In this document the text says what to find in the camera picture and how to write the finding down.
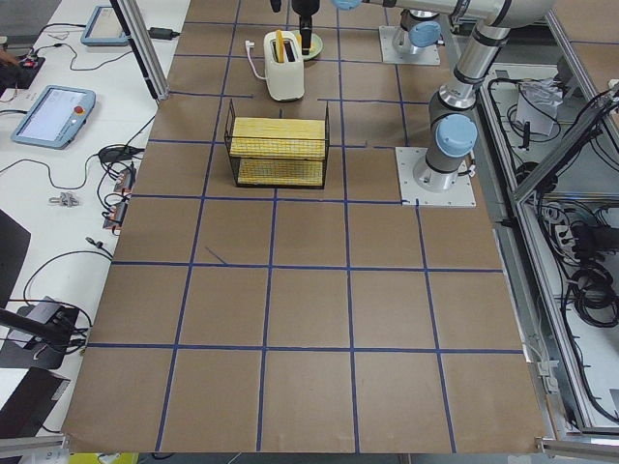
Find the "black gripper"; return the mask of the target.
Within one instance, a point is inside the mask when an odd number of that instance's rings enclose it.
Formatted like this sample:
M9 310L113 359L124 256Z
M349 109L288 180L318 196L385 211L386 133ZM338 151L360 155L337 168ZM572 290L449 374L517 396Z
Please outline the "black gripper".
M281 11L281 0L270 0L270 5L274 13L279 13ZM291 7L299 16L302 54L309 55L312 37L311 17L319 11L320 0L291 0Z

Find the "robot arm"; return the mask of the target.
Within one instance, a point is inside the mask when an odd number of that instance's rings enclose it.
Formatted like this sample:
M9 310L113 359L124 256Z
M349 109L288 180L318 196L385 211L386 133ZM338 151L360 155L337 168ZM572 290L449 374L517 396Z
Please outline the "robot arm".
M300 46L302 54L310 54L312 17L318 13L319 0L292 0L292 10L299 17ZM392 48L401 53L413 54L418 49L436 44L441 38L438 14L429 11L402 9L399 28L392 37Z
M425 157L415 164L413 178L423 189L444 192L458 177L464 157L475 146L478 130L468 111L511 30L546 15L552 1L380 1L384 8L444 14L451 19L478 19L468 44L453 69L453 78L432 96L429 118L432 139Z

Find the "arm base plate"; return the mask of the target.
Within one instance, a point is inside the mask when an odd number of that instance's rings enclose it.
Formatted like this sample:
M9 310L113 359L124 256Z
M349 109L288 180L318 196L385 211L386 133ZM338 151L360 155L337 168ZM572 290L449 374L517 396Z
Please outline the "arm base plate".
M426 47L413 45L408 33L399 26L378 28L382 62L396 65L439 66L440 56L436 44Z
M400 202L404 206L475 208L471 177L465 161L452 173L433 171L425 147L396 147Z

